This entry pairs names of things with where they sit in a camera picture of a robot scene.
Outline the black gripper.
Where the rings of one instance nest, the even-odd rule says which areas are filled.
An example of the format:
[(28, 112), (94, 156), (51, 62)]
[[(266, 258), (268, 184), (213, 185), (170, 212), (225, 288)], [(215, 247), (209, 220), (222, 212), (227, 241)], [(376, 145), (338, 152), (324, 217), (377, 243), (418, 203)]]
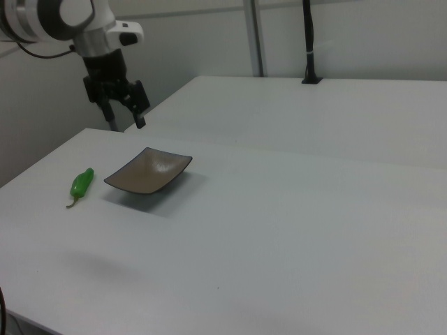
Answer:
[(146, 125), (142, 113), (150, 107), (140, 80), (128, 81), (127, 67), (120, 49), (101, 57), (84, 57), (88, 76), (84, 80), (89, 100), (102, 110), (106, 121), (114, 121), (110, 100), (118, 101), (133, 115), (137, 129)]

